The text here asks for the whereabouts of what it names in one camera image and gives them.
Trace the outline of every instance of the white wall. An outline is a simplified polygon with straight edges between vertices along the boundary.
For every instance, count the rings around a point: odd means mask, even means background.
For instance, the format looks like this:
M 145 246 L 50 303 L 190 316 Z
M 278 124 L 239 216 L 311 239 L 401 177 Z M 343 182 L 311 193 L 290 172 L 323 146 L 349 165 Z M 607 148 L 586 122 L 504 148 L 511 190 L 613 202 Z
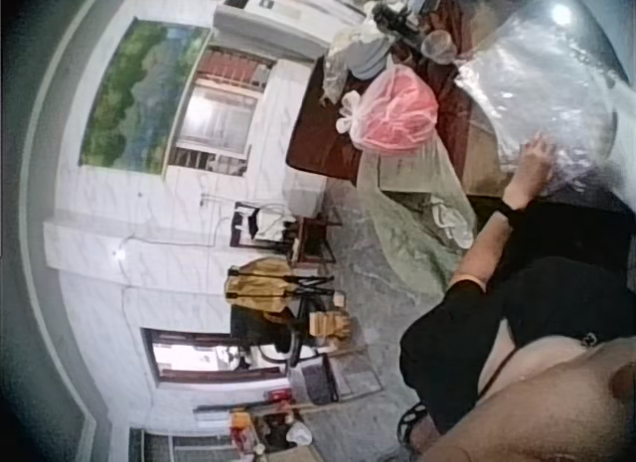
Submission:
M 132 19 L 211 28 L 215 6 L 213 0 L 126 0 L 95 42 L 62 138 L 56 212 L 43 228 L 47 264 L 59 270 L 81 355 L 108 405 L 118 436 L 113 454 L 128 425 L 190 433 L 197 431 L 197 405 L 262 400 L 265 390 L 287 385 L 283 379 L 159 389 L 140 328 L 228 332 L 230 305 L 221 296 L 227 269 L 259 256 L 229 247 L 235 201 L 282 203 L 307 215 L 319 205 L 324 178 L 289 169 L 284 159 L 310 67 L 280 61 L 272 70 L 254 113 L 243 178 L 177 167 L 154 176 L 78 164 L 101 77 Z M 202 205 L 202 194 L 213 197 Z M 115 259 L 122 249 L 125 259 Z
M 262 398 L 286 379 L 258 384 L 208 385 L 207 390 L 158 388 L 151 374 L 141 328 L 224 332 L 223 298 L 126 288 L 62 273 L 69 319 L 84 360 L 114 420 L 135 427 L 197 433 L 193 409 Z

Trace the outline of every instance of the gray floor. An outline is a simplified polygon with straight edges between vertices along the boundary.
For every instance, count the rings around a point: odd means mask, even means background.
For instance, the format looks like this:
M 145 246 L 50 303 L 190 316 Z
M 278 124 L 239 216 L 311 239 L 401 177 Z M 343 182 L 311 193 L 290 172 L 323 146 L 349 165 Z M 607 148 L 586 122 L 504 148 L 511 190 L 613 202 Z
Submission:
M 329 206 L 343 221 L 341 228 L 329 233 L 338 259 L 332 268 L 336 288 L 347 294 L 348 310 L 357 319 L 354 339 L 368 345 L 385 390 L 342 408 L 307 414 L 305 420 L 326 462 L 378 461 L 398 449 L 398 419 L 417 402 L 399 374 L 399 338 L 437 298 L 409 291 L 389 268 L 373 222 L 350 183 L 329 181 L 325 207 Z M 636 238 L 628 266 L 628 285 L 636 290 Z

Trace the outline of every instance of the plastic bag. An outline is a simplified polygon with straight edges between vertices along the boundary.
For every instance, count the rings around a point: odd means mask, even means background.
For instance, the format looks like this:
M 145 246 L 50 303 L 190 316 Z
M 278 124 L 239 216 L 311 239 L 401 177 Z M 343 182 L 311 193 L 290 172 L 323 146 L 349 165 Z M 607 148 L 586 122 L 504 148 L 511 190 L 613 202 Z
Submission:
M 440 65 L 450 65 L 457 58 L 457 47 L 446 30 L 435 30 L 426 35 L 420 51 Z
M 325 56 L 324 96 L 334 104 L 338 102 L 349 70 L 358 79 L 370 79 L 380 73 L 386 66 L 392 41 L 373 20 L 338 33 Z
M 345 49 L 349 43 L 348 30 L 344 30 L 336 35 L 324 62 L 324 76 L 322 79 L 323 95 L 336 104 L 342 96 L 347 82 L 347 63 L 345 62 Z
M 552 28 L 512 18 L 492 42 L 459 69 L 457 84 L 490 119 L 502 170 L 517 167 L 521 146 L 538 131 L 557 147 L 555 173 L 545 193 L 601 162 L 611 148 L 611 113 L 596 70 Z
M 355 91 L 343 97 L 344 116 L 338 132 L 349 131 L 356 147 L 382 154 L 409 153 L 434 134 L 437 100 L 415 72 L 395 65 L 379 75 L 364 95 Z

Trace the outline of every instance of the person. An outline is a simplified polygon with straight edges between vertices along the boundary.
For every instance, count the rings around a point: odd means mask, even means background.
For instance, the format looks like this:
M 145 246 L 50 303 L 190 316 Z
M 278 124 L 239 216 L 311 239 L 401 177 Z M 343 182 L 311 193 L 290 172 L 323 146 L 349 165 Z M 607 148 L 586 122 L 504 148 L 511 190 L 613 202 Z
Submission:
M 404 382 L 442 435 L 426 462 L 611 460 L 633 440 L 636 295 L 580 261 L 507 264 L 554 157 L 541 136 L 524 146 L 443 301 L 401 338 Z

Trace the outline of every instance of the white plastic bag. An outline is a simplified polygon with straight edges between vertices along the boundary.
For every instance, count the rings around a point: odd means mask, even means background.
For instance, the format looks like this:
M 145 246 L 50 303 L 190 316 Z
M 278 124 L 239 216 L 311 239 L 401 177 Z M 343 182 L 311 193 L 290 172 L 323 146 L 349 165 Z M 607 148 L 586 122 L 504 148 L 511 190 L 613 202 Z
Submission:
M 322 88 L 324 96 L 336 104 L 351 70 L 359 79 L 369 79 L 385 68 L 392 38 L 366 21 L 336 35 L 325 55 Z
M 405 66 L 380 74 L 360 97 L 343 97 L 338 132 L 349 131 L 356 147 L 395 155 L 415 151 L 434 134 L 437 100 L 432 89 Z

